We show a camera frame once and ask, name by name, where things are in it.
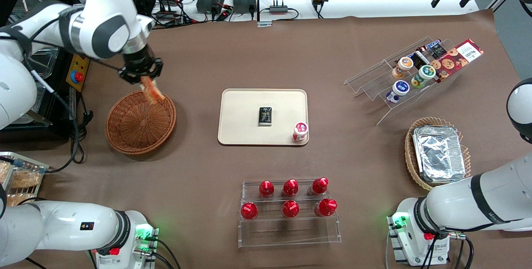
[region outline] red bottle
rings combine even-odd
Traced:
[[[327,191],[327,185],[329,185],[329,180],[327,178],[318,178],[312,182],[312,185],[308,187],[308,195],[320,195]]]
[[[265,180],[259,186],[259,194],[261,197],[273,196],[273,184],[269,180]]]
[[[319,217],[331,216],[334,214],[334,212],[336,212],[337,207],[338,204],[336,203],[336,200],[325,198],[316,203],[316,206],[314,207],[314,214]]]
[[[240,208],[240,214],[243,219],[254,220],[258,216],[259,210],[257,210],[257,206],[254,203],[247,202]]]
[[[290,180],[287,180],[285,182],[285,185],[283,186],[283,196],[291,197],[296,195],[298,193],[299,186],[298,182],[291,178]]]
[[[283,216],[294,218],[299,214],[299,205],[293,200],[287,200],[283,204]]]

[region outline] beige tray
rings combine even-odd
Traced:
[[[272,108],[271,126],[259,126],[261,107]],[[308,123],[306,92],[301,89],[226,89],[218,141],[240,146],[303,146],[309,135],[301,142],[292,138],[298,121]]]

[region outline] round wicker basket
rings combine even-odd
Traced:
[[[424,126],[424,125],[432,125],[432,126],[447,126],[447,127],[454,127],[454,125],[451,125],[448,121],[445,121],[441,118],[436,117],[423,117],[418,119],[415,123],[412,124],[408,132],[406,133],[406,139],[404,142],[404,155],[406,159],[406,167],[408,168],[408,171],[410,172],[410,175],[414,179],[418,185],[423,187],[423,189],[431,190],[437,185],[429,184],[422,180],[419,176],[419,167],[418,167],[418,159],[416,157],[416,151],[414,150],[414,141],[412,140],[412,132],[414,131],[414,128]],[[462,141],[462,133],[460,131],[458,132],[458,138],[460,141]],[[468,178],[471,176],[471,155],[469,155],[468,148],[466,148],[463,145],[460,145],[460,148],[462,150],[462,156],[464,159],[464,167],[465,167],[465,177]]]
[[[109,111],[105,136],[109,144],[126,155],[140,155],[160,146],[175,126],[175,105],[165,100],[150,104],[142,91],[122,97]]]

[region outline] brown paper tablecloth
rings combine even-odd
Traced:
[[[385,112],[382,101],[354,97],[342,83],[425,36],[455,44],[471,38],[485,55],[454,83],[376,126]],[[496,169],[532,148],[507,118],[505,103],[518,78],[490,11],[298,20],[260,29],[254,22],[207,23],[154,31],[150,45],[165,61],[158,85],[177,108],[171,138],[149,156],[113,151],[104,135],[107,113],[138,86],[93,63],[84,89],[87,106],[95,113],[82,142],[87,162],[47,176],[40,195],[142,212],[161,228],[161,239],[173,248],[183,269],[382,268],[385,216],[402,199],[427,194],[409,176],[404,161],[405,133],[420,117],[441,117],[462,131],[474,174]],[[121,64],[120,59],[111,62]],[[310,142],[300,148],[220,145],[221,94],[232,87],[304,89]],[[68,157],[67,145],[3,149],[52,165]],[[329,178],[330,192],[338,200],[341,244],[238,250],[243,180],[320,176]],[[470,233],[473,268],[528,268],[530,235]],[[441,268],[454,266],[458,246],[452,243],[451,263]],[[406,268],[389,253],[391,267]],[[32,257],[49,269],[91,267],[84,252],[35,252]]]

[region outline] acrylic stand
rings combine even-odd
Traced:
[[[420,99],[427,91],[439,87],[441,84],[450,83],[454,80],[460,72],[453,74],[452,76],[446,78],[441,83],[437,83],[435,80],[431,79],[427,81],[425,86],[421,89],[415,87],[410,87],[410,91],[397,103],[391,103],[386,100],[386,94],[392,89],[393,83],[399,80],[392,76],[392,69],[397,64],[397,60],[401,57],[408,56],[413,53],[418,47],[429,44],[433,42],[432,38],[425,37],[416,43],[406,47],[405,49],[391,55],[390,57],[384,59],[382,62],[375,64],[374,66],[368,68],[364,72],[357,74],[350,79],[345,80],[344,85],[349,85],[355,94],[361,95],[362,93],[367,94],[370,100],[374,101],[376,98],[380,97],[380,100],[384,102],[387,108],[386,114],[380,119],[377,123],[382,123],[385,119],[392,117],[393,115],[401,112],[405,108],[414,104],[418,99]],[[440,44],[447,51],[454,48],[454,44],[450,40],[443,40]],[[434,58],[429,54],[428,51],[425,51],[423,55],[428,59],[429,62],[433,61]],[[405,76],[401,80],[405,80],[411,85],[410,80],[417,73],[416,67],[413,67],[411,70],[405,73]]]
[[[314,179],[298,180],[299,191],[294,197],[282,197],[285,180],[271,180],[275,193],[273,197],[259,196],[261,182],[243,182],[241,205],[255,203],[259,215],[254,220],[238,218],[238,247],[285,246],[298,244],[341,243],[338,212],[328,217],[314,214],[314,206],[324,198],[331,198],[329,192],[322,195],[307,195]],[[295,218],[283,217],[283,203],[294,200],[300,212]]]

